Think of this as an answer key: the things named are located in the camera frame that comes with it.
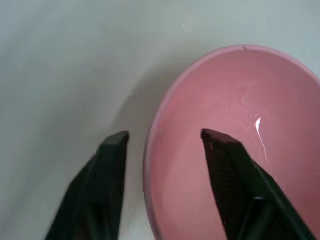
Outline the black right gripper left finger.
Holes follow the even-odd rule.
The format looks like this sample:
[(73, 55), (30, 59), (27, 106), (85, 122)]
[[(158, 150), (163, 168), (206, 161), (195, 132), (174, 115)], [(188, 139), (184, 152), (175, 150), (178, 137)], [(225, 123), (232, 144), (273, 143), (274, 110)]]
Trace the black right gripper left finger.
[(106, 137), (69, 184), (47, 240), (116, 240), (125, 190), (129, 132)]

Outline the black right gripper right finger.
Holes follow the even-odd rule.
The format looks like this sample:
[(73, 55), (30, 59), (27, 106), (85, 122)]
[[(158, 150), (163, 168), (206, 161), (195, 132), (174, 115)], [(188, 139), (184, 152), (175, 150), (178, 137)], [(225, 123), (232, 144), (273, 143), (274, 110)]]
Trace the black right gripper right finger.
[(227, 239), (313, 240), (275, 180), (228, 134), (201, 130), (210, 185)]

